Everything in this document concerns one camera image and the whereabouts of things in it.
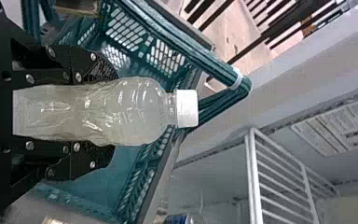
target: screw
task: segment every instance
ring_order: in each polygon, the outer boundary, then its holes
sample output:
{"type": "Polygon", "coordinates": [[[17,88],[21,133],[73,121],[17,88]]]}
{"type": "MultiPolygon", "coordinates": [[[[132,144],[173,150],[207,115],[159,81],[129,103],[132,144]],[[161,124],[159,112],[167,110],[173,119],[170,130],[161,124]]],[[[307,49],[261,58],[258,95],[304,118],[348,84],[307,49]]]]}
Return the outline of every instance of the screw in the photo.
{"type": "Polygon", "coordinates": [[[91,53],[90,57],[93,62],[95,62],[95,60],[97,60],[97,55],[95,55],[94,53],[91,53]]]}
{"type": "Polygon", "coordinates": [[[34,150],[34,142],[33,141],[28,141],[25,143],[25,148],[28,150],[28,151],[32,151],[34,150]]]}
{"type": "Polygon", "coordinates": [[[94,168],[95,168],[95,161],[92,161],[92,162],[89,164],[89,168],[91,168],[91,169],[94,169],[94,168]]]}
{"type": "Polygon", "coordinates": [[[27,79],[27,82],[30,84],[34,84],[34,77],[31,74],[27,74],[25,76],[25,79],[27,79]]]}
{"type": "Polygon", "coordinates": [[[76,73],[75,78],[76,78],[77,82],[81,82],[81,75],[80,75],[80,73],[76,73]]]}
{"type": "Polygon", "coordinates": [[[50,55],[52,58],[56,57],[54,49],[52,49],[51,47],[48,47],[48,55],[50,55]]]}
{"type": "Polygon", "coordinates": [[[69,147],[67,147],[67,146],[63,147],[62,153],[68,154],[69,153],[69,147]]]}
{"type": "Polygon", "coordinates": [[[54,176],[55,174],[54,174],[54,170],[53,169],[51,169],[51,168],[48,168],[48,177],[52,177],[52,176],[54,176]]]}
{"type": "Polygon", "coordinates": [[[67,72],[63,71],[62,75],[63,75],[63,78],[65,78],[65,80],[69,80],[69,76],[68,76],[67,72]]]}
{"type": "Polygon", "coordinates": [[[74,145],[74,151],[75,151],[75,152],[80,151],[80,143],[75,143],[75,145],[74,145]]]}

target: plastic bottle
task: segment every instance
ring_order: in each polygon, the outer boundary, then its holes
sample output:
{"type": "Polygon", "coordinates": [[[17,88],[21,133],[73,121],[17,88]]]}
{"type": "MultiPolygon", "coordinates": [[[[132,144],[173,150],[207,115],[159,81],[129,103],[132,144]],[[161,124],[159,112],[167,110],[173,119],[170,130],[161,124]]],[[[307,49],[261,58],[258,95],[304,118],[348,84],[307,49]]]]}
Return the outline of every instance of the plastic bottle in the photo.
{"type": "Polygon", "coordinates": [[[205,224],[205,221],[199,214],[183,213],[167,216],[164,224],[205,224]]]}
{"type": "Polygon", "coordinates": [[[13,133],[45,140],[90,140],[140,146],[169,124],[198,125],[197,92],[166,93],[147,77],[82,86],[37,86],[15,91],[13,133]]]}

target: white shelf rack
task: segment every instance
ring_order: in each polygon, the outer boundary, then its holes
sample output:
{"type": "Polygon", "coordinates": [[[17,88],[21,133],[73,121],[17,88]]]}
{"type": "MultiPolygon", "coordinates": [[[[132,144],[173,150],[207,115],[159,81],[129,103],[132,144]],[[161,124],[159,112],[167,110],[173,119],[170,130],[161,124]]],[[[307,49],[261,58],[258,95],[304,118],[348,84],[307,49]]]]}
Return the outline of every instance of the white shelf rack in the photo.
{"type": "Polygon", "coordinates": [[[315,202],[336,188],[255,128],[244,143],[250,223],[319,224],[315,202]]]}

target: plastic basket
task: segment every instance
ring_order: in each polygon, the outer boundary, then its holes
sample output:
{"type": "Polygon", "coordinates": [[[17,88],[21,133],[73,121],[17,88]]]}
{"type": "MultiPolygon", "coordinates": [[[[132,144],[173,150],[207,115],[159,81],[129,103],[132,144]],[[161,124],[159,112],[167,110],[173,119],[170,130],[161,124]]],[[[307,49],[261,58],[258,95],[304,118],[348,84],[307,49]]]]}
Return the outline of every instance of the plastic basket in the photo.
{"type": "MultiPolygon", "coordinates": [[[[119,77],[152,77],[166,91],[194,89],[201,70],[228,86],[237,79],[233,69],[217,60],[205,47],[168,22],[143,1],[101,2],[101,17],[71,18],[56,35],[54,44],[100,51],[117,69],[119,77]]],[[[247,96],[250,81],[244,78],[234,91],[224,91],[200,102],[200,123],[206,122],[247,96]]],[[[110,223],[130,224],[139,219],[145,195],[153,193],[164,153],[178,134],[169,126],[154,143],[142,147],[117,147],[110,165],[76,181],[44,182],[37,195],[110,223]]]]}

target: black metal bracket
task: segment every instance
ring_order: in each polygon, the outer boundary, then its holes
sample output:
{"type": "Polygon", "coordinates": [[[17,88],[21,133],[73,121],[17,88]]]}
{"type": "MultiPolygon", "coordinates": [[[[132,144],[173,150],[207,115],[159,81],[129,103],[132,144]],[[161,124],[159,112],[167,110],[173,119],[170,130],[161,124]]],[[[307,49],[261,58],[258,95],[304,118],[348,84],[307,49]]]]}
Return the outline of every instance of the black metal bracket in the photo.
{"type": "Polygon", "coordinates": [[[113,66],[98,53],[72,46],[40,46],[6,17],[0,5],[0,213],[42,178],[74,180],[106,167],[115,151],[114,146],[97,147],[91,142],[13,135],[13,91],[115,78],[113,66]]]}

